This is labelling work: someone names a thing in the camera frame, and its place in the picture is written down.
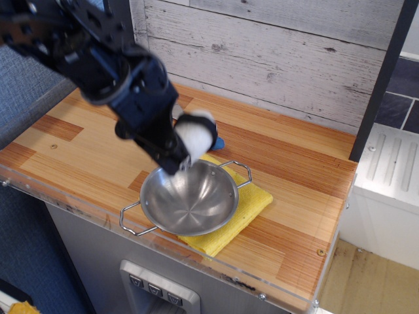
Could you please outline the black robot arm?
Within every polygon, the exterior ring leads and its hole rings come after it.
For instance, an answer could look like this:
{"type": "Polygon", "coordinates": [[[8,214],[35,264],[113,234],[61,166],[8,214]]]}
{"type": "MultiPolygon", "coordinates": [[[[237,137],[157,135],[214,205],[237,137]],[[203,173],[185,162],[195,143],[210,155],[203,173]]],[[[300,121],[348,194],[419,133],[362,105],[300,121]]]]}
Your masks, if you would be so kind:
{"type": "Polygon", "coordinates": [[[134,39],[121,1],[2,1],[1,44],[74,83],[93,105],[118,118],[116,135],[131,139],[166,173],[189,169],[217,143],[206,111],[172,111],[178,99],[160,59],[134,39]]]}

